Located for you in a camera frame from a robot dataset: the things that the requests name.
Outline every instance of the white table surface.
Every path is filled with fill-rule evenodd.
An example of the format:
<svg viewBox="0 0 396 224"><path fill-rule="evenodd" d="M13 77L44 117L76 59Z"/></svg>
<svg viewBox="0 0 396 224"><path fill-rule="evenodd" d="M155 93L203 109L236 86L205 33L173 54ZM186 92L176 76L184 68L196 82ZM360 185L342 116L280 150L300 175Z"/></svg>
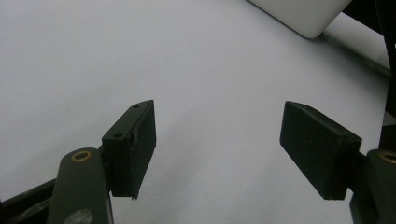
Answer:
<svg viewBox="0 0 396 224"><path fill-rule="evenodd" d="M0 196L99 147L155 101L158 142L115 223L352 223L278 143L285 101L376 148L388 88L382 36L340 15L307 40L242 0L0 1Z"/></svg>

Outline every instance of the brass screw hole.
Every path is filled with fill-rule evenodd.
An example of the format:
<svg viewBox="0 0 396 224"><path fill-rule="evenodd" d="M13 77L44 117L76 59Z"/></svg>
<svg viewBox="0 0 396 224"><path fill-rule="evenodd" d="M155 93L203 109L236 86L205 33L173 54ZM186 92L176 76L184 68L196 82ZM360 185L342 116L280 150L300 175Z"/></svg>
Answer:
<svg viewBox="0 0 396 224"><path fill-rule="evenodd" d="M381 153L380 156L383 160L396 164L396 155L386 152Z"/></svg>
<svg viewBox="0 0 396 224"><path fill-rule="evenodd" d="M80 151L72 156L72 161L81 162L91 157L90 151Z"/></svg>

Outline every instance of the white tabletop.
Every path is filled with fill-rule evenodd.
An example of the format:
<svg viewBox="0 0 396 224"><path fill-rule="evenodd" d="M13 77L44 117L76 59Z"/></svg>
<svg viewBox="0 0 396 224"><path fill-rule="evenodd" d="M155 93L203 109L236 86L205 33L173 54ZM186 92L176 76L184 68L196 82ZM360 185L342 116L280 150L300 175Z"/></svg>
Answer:
<svg viewBox="0 0 396 224"><path fill-rule="evenodd" d="M99 147L155 101L158 142L115 223L352 223L279 144L285 101L376 148L388 88L382 36L340 15L307 40L247 1L0 1L0 196Z"/></svg>

